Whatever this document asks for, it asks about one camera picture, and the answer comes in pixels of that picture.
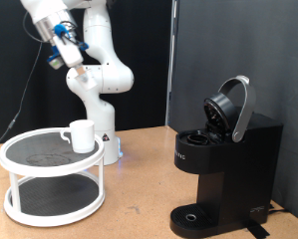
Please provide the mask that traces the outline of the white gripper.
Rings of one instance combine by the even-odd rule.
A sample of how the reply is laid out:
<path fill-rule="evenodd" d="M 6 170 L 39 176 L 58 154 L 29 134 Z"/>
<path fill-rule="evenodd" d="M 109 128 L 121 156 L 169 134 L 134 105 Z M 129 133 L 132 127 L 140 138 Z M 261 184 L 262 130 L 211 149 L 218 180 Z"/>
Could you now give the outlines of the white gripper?
<path fill-rule="evenodd" d="M 73 68 L 83 62 L 80 50 L 74 43 L 66 38 L 59 38 L 58 36 L 54 36 L 53 41 L 64 63 L 69 68 Z M 88 74 L 83 66 L 76 67 L 75 70 L 78 74 L 77 79 L 79 81 L 86 82 L 88 80 Z"/>

